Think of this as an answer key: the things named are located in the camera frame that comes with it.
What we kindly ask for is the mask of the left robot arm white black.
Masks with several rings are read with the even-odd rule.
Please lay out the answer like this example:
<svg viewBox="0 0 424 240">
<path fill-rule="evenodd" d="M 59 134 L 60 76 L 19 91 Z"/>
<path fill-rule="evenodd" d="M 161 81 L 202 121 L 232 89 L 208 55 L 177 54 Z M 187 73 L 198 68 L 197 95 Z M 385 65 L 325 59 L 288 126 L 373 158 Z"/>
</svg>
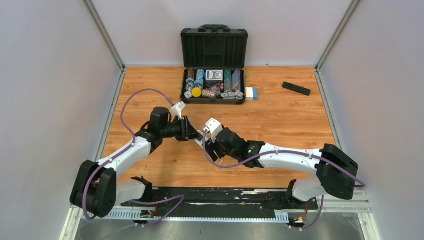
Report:
<svg viewBox="0 0 424 240">
<path fill-rule="evenodd" d="M 149 206 L 153 201 L 149 181 L 133 177 L 127 182 L 118 183 L 118 178 L 139 160 L 152 154 L 164 139 L 175 138 L 185 142 L 201 137 L 189 118 L 181 115 L 176 107 L 171 110 L 155 107 L 149 121 L 126 145 L 96 162 L 86 160 L 81 164 L 69 201 L 83 209 L 87 219 L 103 218 L 116 205 L 131 200 L 142 207 Z"/>
</svg>

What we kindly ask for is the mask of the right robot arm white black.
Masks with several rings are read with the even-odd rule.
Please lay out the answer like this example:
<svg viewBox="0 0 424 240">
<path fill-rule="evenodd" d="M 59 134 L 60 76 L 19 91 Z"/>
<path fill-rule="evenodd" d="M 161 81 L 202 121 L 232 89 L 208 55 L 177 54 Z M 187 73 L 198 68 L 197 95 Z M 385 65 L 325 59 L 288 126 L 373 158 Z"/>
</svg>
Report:
<svg viewBox="0 0 424 240">
<path fill-rule="evenodd" d="M 209 133 L 204 128 L 201 145 L 207 160 L 216 167 L 220 166 L 217 159 L 228 156 L 237 160 L 228 168 L 282 168 L 309 174 L 309 178 L 289 183 L 285 201 L 292 209 L 325 194 L 352 200 L 355 188 L 364 186 L 357 178 L 359 165 L 333 144 L 326 143 L 321 149 L 295 149 L 246 141 L 227 127 L 211 133 L 210 139 Z"/>
</svg>

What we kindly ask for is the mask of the grey remote control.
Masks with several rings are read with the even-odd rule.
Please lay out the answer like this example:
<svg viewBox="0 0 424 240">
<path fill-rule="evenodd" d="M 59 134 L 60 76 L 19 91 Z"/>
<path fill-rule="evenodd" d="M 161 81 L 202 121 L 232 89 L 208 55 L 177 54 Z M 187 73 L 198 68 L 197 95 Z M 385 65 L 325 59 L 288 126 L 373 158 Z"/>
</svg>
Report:
<svg viewBox="0 0 424 240">
<path fill-rule="evenodd" d="M 194 141 L 196 142 L 197 145 L 199 145 L 201 148 L 203 148 L 204 133 L 200 130 L 197 133 L 199 134 L 199 137 L 197 139 L 195 139 Z"/>
</svg>

